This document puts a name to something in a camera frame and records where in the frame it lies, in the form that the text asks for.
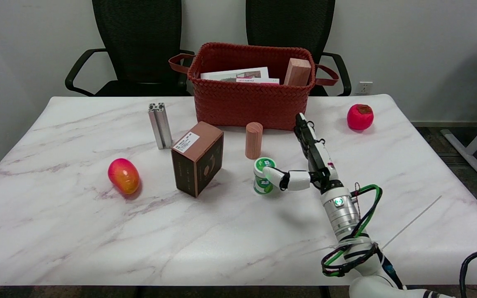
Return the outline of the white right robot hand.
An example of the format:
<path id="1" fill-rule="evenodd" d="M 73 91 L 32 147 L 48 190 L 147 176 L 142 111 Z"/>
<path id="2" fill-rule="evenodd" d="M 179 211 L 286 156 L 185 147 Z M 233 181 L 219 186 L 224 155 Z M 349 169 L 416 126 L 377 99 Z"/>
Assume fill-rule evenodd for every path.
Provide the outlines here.
<path id="1" fill-rule="evenodd" d="M 308 162 L 308 170 L 281 171 L 272 166 L 263 168 L 263 175 L 281 191 L 300 191 L 311 186 L 324 194 L 335 188 L 342 188 L 335 165 L 325 147 L 325 139 L 318 139 L 314 123 L 303 113 L 296 115 L 294 134 Z"/>

